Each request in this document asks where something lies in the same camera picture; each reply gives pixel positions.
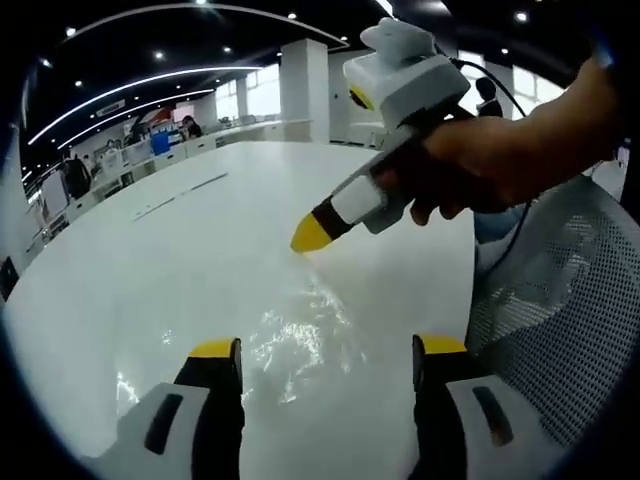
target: gray mesh chair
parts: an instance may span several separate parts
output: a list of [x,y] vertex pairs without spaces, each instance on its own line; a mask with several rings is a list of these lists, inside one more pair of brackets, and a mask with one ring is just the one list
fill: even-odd
[[580,175],[543,195],[476,281],[466,345],[561,445],[606,406],[640,330],[640,228]]

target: curved led light strip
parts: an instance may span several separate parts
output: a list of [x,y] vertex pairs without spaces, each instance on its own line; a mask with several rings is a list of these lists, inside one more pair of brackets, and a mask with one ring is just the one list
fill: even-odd
[[81,137],[82,135],[84,135],[85,133],[90,132],[91,130],[93,130],[94,128],[98,128],[100,125],[110,122],[111,120],[113,120],[114,118],[118,118],[121,117],[123,115],[126,115],[127,113],[131,113],[131,112],[135,112],[136,110],[140,110],[141,108],[146,108],[146,107],[150,107],[151,105],[154,105],[156,103],[162,103],[162,102],[166,102],[167,100],[173,100],[175,98],[182,98],[182,97],[188,97],[189,95],[198,95],[200,93],[212,93],[213,92],[213,88],[208,88],[206,90],[198,90],[195,92],[189,92],[189,93],[181,93],[180,95],[174,95],[172,97],[167,97],[167,98],[161,98],[159,100],[154,100],[153,102],[149,102],[149,103],[145,103],[144,105],[138,105],[137,107],[133,107],[129,110],[126,110],[124,112],[120,112],[116,115],[114,115],[113,117],[109,117],[106,120],[102,120],[98,123],[96,123],[95,125],[90,126],[89,128],[87,128],[86,130],[83,130],[82,132],[78,133],[77,135],[71,137],[69,140],[67,140],[64,143],[61,143],[60,146],[58,146],[58,150],[60,150],[61,148],[65,147],[66,145],[68,145],[69,143],[73,142],[76,138]]
[[312,27],[311,25],[307,25],[306,23],[298,22],[297,20],[292,20],[290,18],[283,17],[281,15],[276,15],[275,13],[265,12],[264,10],[257,10],[255,8],[247,8],[247,7],[238,7],[236,5],[225,5],[223,3],[207,3],[203,5],[199,5],[196,3],[170,3],[168,5],[154,5],[152,7],[135,8],[133,10],[127,10],[126,12],[117,13],[116,15],[112,15],[110,17],[103,18],[102,20],[98,20],[97,22],[91,23],[86,27],[76,31],[76,33],[74,33],[72,37],[66,38],[65,40],[62,41],[62,43],[73,40],[79,35],[82,35],[83,33],[86,33],[89,30],[93,30],[94,28],[99,27],[100,25],[104,25],[105,23],[112,22],[113,20],[118,20],[120,18],[125,18],[132,15],[139,15],[141,13],[158,12],[161,10],[176,10],[179,8],[199,8],[203,10],[229,10],[233,12],[242,12],[242,13],[250,13],[253,15],[260,15],[261,17],[273,18],[274,20],[280,20],[282,22],[287,22],[292,25],[296,25],[298,27],[306,28],[309,31],[312,31],[324,37],[330,38],[334,42],[344,45],[345,47],[349,46],[349,43],[345,42],[344,40],[340,40],[338,37],[335,37],[330,33],[325,32],[324,30],[320,30],[319,28]]
[[47,125],[42,130],[40,130],[36,135],[34,135],[33,138],[31,140],[29,140],[28,144],[29,145],[33,145],[33,143],[36,140],[38,140],[38,138],[40,138],[42,135],[47,133],[49,130],[51,130],[54,126],[56,126],[62,120],[67,118],[69,115],[74,114],[75,112],[77,112],[78,110],[83,109],[87,105],[91,105],[92,103],[97,102],[98,100],[101,100],[101,99],[103,99],[105,97],[108,97],[109,95],[113,95],[114,93],[121,92],[122,90],[126,90],[128,88],[137,87],[138,85],[142,85],[144,83],[153,82],[155,80],[162,80],[163,78],[177,77],[177,76],[180,76],[180,75],[191,75],[193,73],[233,71],[233,70],[260,70],[261,68],[262,67],[203,67],[203,68],[192,68],[192,69],[189,69],[189,70],[180,70],[180,71],[177,71],[177,72],[163,73],[161,75],[155,75],[153,77],[143,78],[142,80],[137,80],[135,82],[127,83],[126,85],[122,85],[122,86],[120,86],[118,88],[114,88],[113,90],[109,90],[108,92],[101,93],[97,97],[93,97],[90,100],[87,100],[86,102],[81,103],[77,107],[72,108],[67,113],[59,116],[53,122],[51,122],[49,125]]

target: black cable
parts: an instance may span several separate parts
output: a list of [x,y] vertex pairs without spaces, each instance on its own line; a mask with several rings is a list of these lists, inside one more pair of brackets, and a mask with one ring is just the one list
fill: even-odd
[[[467,60],[460,60],[459,58],[450,58],[449,60],[451,60],[451,63],[453,63],[459,69],[462,68],[464,65],[468,65],[470,67],[476,68],[477,70],[480,70],[487,77],[489,77],[491,79],[491,81],[493,81],[493,83],[495,83],[496,85],[498,85],[500,87],[500,90],[502,90],[504,92],[504,94],[509,98],[509,100],[511,100],[511,103],[513,103],[513,105],[518,109],[518,111],[520,112],[520,114],[523,117],[527,116],[527,114],[524,113],[524,110],[522,109],[520,104],[516,101],[515,98],[513,98],[513,95],[511,95],[511,92],[509,90],[507,90],[507,88],[502,84],[502,82],[500,80],[498,80],[498,78],[493,73],[491,73],[489,70],[487,70],[486,68],[484,68],[484,67],[482,67],[482,66],[480,66],[480,65],[478,65],[476,63],[469,62]],[[511,241],[509,242],[509,245],[507,246],[507,249],[502,253],[500,258],[498,258],[498,260],[496,260],[496,262],[493,265],[491,265],[491,268],[489,268],[482,275],[478,276],[478,278],[480,280],[486,278],[491,272],[493,272],[504,261],[504,259],[507,258],[507,255],[509,255],[509,253],[511,253],[511,250],[513,249],[513,246],[515,245],[516,241],[518,240],[518,237],[520,236],[520,230],[522,230],[522,226],[524,225],[524,221],[527,218],[527,214],[529,213],[529,210],[531,209],[531,203],[532,203],[532,201],[529,200],[525,204],[524,210],[522,212],[522,216],[520,217],[520,221],[518,222],[518,225],[516,226],[515,232],[513,232],[513,237],[511,237]]]

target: person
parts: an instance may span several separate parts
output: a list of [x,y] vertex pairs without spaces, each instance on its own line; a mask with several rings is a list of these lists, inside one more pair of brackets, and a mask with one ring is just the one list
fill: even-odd
[[502,107],[496,98],[496,86],[487,77],[476,80],[476,90],[480,94],[483,102],[478,105],[479,117],[503,117]]
[[192,138],[200,138],[202,136],[202,128],[191,115],[185,115],[182,119],[181,133],[185,141],[191,140]]
[[108,157],[117,152],[118,152],[118,147],[116,145],[116,142],[112,138],[110,138],[109,140],[107,140],[107,150],[106,152],[104,152],[104,156]]
[[64,183],[71,197],[77,200],[89,192],[91,176],[77,154],[73,159],[67,157],[62,169]]

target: white table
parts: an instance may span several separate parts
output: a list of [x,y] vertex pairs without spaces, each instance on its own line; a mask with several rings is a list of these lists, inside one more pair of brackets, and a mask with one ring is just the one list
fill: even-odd
[[[472,217],[358,227],[306,257],[300,218],[375,152],[238,143],[119,192],[62,232],[10,297],[27,384],[73,453],[116,423],[187,353],[242,339],[245,480],[406,478],[417,444],[411,335],[464,338]],[[134,221],[154,205],[228,176]]]

